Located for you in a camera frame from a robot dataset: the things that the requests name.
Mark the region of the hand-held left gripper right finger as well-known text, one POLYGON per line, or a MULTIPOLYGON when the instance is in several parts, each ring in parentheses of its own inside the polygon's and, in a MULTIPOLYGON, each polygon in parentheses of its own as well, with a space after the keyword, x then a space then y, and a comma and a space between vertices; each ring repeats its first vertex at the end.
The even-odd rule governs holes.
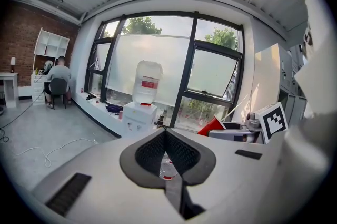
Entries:
POLYGON ((204 212, 185 220, 169 208, 165 222, 261 223, 263 196, 277 168, 285 133, 278 132, 268 144, 256 144, 172 131, 213 151, 216 165, 202 184, 187 187, 191 201, 204 212))

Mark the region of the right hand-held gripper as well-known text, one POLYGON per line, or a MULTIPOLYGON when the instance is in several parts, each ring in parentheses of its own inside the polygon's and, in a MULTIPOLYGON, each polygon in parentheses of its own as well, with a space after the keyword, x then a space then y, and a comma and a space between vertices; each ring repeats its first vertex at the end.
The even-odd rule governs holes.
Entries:
POLYGON ((212 130, 209 137, 236 141, 253 142, 252 132, 261 132, 264 144, 268 144, 273 134, 286 131, 288 124, 280 102, 272 103, 246 116, 245 124, 250 130, 243 129, 243 125, 235 122, 224 122, 226 130, 212 130))

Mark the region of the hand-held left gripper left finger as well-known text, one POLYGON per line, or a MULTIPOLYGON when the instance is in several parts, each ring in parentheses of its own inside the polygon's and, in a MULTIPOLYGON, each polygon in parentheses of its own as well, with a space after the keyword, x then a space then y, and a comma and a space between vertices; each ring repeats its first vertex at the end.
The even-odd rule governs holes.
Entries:
POLYGON ((183 150, 184 135, 151 130, 94 145, 61 165, 34 197, 70 223, 183 223, 170 183, 159 176, 164 153, 183 150))

